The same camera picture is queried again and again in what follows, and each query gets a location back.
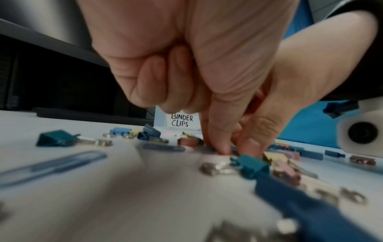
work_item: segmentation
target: blue backdrop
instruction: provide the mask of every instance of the blue backdrop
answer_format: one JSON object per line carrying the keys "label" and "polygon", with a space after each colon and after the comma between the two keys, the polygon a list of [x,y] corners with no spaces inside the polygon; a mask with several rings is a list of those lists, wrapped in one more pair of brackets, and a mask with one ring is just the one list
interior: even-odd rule
{"label": "blue backdrop", "polygon": [[[307,0],[302,0],[285,38],[313,24]],[[323,113],[328,102],[317,102],[300,111],[283,130],[280,139],[338,148],[336,124],[340,119],[331,119]]]}

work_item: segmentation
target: black knob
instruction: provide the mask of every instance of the black knob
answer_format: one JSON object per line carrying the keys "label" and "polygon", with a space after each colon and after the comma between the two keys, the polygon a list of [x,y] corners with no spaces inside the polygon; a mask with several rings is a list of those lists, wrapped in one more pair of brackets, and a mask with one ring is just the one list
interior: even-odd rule
{"label": "black knob", "polygon": [[348,129],[348,136],[355,143],[369,144],[378,137],[378,128],[372,123],[359,122]]}

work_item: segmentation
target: white table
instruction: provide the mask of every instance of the white table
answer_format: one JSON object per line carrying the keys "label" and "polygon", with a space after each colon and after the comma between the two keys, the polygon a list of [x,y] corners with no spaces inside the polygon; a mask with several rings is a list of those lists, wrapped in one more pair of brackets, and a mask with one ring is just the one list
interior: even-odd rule
{"label": "white table", "polygon": [[[0,221],[4,242],[199,242],[214,224],[227,219],[248,228],[273,228],[279,212],[254,195],[254,181],[238,176],[207,177],[202,161],[227,156],[143,151],[138,140],[113,139],[98,148],[37,148],[39,133],[64,129],[99,138],[128,125],[38,118],[33,113],[0,111],[0,171],[87,150],[104,150],[108,158],[62,175],[53,175],[0,191],[11,215]],[[174,134],[164,138],[176,142]],[[324,147],[298,144],[324,152]],[[321,180],[357,190],[368,206],[341,202],[355,223],[383,240],[383,175],[330,161],[302,159],[301,166]]]}

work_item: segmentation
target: black sleeve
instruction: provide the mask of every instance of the black sleeve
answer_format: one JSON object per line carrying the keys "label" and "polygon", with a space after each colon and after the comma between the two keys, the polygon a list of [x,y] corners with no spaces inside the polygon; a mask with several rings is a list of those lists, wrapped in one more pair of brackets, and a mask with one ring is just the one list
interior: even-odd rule
{"label": "black sleeve", "polygon": [[344,1],[328,18],[355,10],[366,10],[378,20],[378,33],[349,78],[322,100],[363,100],[383,96],[383,0]]}

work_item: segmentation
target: human hand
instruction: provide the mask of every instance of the human hand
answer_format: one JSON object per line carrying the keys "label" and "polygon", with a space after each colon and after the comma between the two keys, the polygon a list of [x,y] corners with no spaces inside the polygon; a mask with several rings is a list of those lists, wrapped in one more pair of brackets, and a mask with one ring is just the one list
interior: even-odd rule
{"label": "human hand", "polygon": [[206,110],[204,138],[221,153],[231,152],[233,128],[298,2],[78,0],[94,49],[128,99],[166,113]]}
{"label": "human hand", "polygon": [[376,33],[374,16],[356,11],[332,17],[284,40],[266,81],[233,133],[239,153],[261,155],[297,112],[348,78]]}

